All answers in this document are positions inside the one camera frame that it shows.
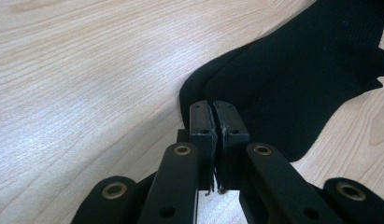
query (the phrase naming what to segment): metal rivet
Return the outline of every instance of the metal rivet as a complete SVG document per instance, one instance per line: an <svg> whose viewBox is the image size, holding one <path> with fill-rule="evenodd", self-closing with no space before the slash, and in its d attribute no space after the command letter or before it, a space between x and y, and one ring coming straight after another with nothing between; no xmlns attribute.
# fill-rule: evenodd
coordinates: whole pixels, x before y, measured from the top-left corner
<svg viewBox="0 0 384 224"><path fill-rule="evenodd" d="M192 149L186 146L179 146L174 149L175 154L179 156L188 155L191 153Z"/></svg>
<svg viewBox="0 0 384 224"><path fill-rule="evenodd" d="M102 196L106 199L117 199L121 197L125 191L127 191L127 186L121 182L115 182L108 184L103 190L102 190Z"/></svg>
<svg viewBox="0 0 384 224"><path fill-rule="evenodd" d="M366 195L360 189L350 184L340 182L337 184L336 189L339 193L353 201L364 201L366 199Z"/></svg>
<svg viewBox="0 0 384 224"><path fill-rule="evenodd" d="M253 149L253 151L264 156L268 156L271 154L271 150L268 147L257 146Z"/></svg>

